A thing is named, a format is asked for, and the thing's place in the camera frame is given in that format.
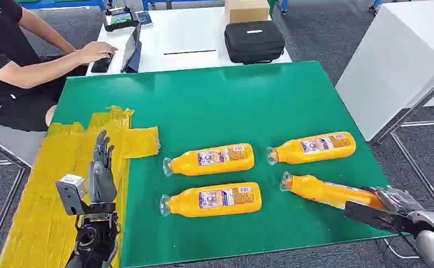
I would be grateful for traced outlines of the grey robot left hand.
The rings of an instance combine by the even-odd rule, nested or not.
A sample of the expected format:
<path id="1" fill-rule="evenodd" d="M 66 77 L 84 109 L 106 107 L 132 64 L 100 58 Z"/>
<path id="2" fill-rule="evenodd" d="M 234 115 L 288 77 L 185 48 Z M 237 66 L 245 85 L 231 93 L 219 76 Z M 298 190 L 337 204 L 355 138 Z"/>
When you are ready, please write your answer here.
<path id="1" fill-rule="evenodd" d="M 96 138 L 93 158 L 88 168 L 88 190 L 91 203 L 111 203 L 117 196 L 112 174 L 114 145 L 109 145 L 109 141 L 106 130 L 102 130 Z"/>

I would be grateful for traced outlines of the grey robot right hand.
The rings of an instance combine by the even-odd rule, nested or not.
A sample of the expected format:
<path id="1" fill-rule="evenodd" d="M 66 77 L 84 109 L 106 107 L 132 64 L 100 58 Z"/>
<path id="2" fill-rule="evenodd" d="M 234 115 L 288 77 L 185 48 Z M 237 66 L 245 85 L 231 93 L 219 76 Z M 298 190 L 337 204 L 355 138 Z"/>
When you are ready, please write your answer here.
<path id="1" fill-rule="evenodd" d="M 377 228 L 396 226 L 403 228 L 418 212 L 426 209 L 405 190 L 387 186 L 371 186 L 366 190 L 375 195 L 378 205 L 371 204 L 360 213 L 360 221 Z"/>

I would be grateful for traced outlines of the person's right hand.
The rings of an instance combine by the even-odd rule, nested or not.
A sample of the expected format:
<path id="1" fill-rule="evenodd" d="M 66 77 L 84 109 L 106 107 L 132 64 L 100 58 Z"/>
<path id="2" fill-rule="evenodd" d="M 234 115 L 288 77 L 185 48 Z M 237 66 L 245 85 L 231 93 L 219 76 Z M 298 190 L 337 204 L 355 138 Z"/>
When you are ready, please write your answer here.
<path id="1" fill-rule="evenodd" d="M 103 58 L 109 58 L 115 54 L 117 48 L 103 41 L 94 41 L 75 52 L 77 61 L 81 64 L 89 64 Z"/>

